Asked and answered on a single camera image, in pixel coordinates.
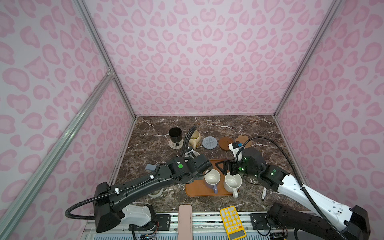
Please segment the white speckled pink mug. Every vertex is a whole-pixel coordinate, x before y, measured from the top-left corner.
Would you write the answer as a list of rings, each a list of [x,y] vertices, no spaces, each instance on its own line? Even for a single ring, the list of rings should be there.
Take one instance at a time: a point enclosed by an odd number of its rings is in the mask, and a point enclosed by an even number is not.
[[[242,186],[243,180],[239,174],[231,175],[227,173],[224,179],[224,188],[227,192],[231,193],[234,198],[239,196],[239,188]]]

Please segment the purple mug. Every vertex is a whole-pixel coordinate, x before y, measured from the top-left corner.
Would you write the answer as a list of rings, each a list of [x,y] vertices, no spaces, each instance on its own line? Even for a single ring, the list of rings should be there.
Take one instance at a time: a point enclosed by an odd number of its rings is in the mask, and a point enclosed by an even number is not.
[[[220,172],[212,169],[204,174],[205,185],[211,189],[215,194],[218,194],[218,185],[221,180]]]

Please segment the white multicolour zigzag woven coaster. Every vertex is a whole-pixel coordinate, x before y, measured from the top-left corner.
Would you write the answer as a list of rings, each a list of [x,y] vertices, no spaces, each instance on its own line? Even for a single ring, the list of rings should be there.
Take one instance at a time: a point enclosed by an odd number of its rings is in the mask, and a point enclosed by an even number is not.
[[[174,143],[172,140],[169,140],[169,146],[174,149],[174,150],[179,150],[183,147],[183,144],[184,144],[184,140],[182,139],[180,142],[178,143]]]

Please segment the round brown wooden coaster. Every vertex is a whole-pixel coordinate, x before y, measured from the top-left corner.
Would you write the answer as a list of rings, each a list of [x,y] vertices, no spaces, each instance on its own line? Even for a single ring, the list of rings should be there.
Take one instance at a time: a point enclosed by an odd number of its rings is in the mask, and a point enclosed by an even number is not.
[[[230,150],[230,145],[234,143],[234,140],[229,137],[223,137],[219,140],[219,147],[224,151]]]

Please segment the light blue woven coaster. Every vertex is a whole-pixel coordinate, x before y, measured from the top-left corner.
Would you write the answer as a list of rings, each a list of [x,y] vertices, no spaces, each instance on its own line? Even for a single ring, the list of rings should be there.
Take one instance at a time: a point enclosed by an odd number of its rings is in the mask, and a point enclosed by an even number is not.
[[[205,149],[213,150],[217,147],[218,141],[216,138],[214,138],[212,136],[208,136],[208,137],[203,139],[202,145]]]

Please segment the beige cream mug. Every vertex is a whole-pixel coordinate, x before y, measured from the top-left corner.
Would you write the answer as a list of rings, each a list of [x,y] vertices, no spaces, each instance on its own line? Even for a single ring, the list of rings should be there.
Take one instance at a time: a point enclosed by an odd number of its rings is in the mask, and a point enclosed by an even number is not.
[[[196,150],[202,143],[202,136],[199,131],[195,130],[189,140],[189,147]]]

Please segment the cork paw shaped coaster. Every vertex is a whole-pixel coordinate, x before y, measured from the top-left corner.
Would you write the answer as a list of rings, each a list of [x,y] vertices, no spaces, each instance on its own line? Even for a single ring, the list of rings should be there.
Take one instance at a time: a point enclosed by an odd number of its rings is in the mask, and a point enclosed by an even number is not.
[[[236,142],[239,142],[239,143],[241,143],[242,145],[244,145],[245,142],[248,141],[248,140],[249,140],[249,137],[246,136],[246,135],[239,135],[239,136],[235,139]],[[245,145],[245,148],[250,148],[253,144],[254,144],[253,141],[249,141],[249,142]]]

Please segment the black mug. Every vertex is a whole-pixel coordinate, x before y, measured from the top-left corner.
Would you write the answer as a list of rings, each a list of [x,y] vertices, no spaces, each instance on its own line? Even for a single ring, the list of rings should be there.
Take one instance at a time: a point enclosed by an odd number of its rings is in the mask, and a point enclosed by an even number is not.
[[[171,142],[178,147],[182,141],[182,130],[178,127],[171,128],[168,134]]]

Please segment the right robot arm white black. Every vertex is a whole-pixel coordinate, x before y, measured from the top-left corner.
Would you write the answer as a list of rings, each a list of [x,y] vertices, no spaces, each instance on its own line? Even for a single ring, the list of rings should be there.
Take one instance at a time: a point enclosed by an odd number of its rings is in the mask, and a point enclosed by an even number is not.
[[[275,203],[265,221],[271,228],[291,227],[324,240],[367,240],[371,234],[368,212],[360,206],[350,208],[304,185],[286,170],[266,163],[255,148],[237,148],[233,160],[216,163],[222,174],[249,175],[267,190],[298,202],[313,214],[306,214]]]

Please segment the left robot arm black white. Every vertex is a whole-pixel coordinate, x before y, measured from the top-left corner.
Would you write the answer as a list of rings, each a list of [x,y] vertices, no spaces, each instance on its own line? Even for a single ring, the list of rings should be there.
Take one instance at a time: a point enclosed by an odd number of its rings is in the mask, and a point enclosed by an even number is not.
[[[205,155],[190,160],[175,157],[130,182],[113,186],[106,182],[99,184],[95,191],[98,199],[94,201],[96,232],[103,233],[119,225],[123,208],[137,199],[177,184],[189,184],[212,168]]]

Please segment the orange brown serving tray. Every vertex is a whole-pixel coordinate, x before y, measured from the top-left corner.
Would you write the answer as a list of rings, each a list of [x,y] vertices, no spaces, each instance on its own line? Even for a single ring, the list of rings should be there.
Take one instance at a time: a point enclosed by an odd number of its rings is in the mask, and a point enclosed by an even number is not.
[[[222,162],[224,160],[210,160],[212,163],[214,170],[217,170],[220,173],[221,179],[217,185],[218,193],[215,194],[214,189],[209,188],[208,184],[206,184],[204,178],[201,180],[196,180],[191,184],[187,184],[185,187],[185,193],[187,196],[193,197],[213,197],[213,196],[232,196],[233,192],[228,192],[225,189],[225,175],[216,167],[216,163]]]

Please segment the yellow calculator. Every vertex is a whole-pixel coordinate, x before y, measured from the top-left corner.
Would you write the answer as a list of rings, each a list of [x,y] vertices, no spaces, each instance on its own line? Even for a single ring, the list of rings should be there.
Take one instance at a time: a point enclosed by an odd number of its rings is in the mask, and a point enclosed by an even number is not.
[[[240,240],[247,236],[245,227],[234,206],[221,209],[220,216],[229,240]]]

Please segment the pink rectangular case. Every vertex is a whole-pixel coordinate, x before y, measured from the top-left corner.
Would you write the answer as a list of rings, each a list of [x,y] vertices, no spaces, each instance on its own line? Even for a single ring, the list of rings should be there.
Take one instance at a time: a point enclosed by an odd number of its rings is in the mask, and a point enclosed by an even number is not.
[[[193,240],[193,209],[191,205],[179,206],[178,240]]]

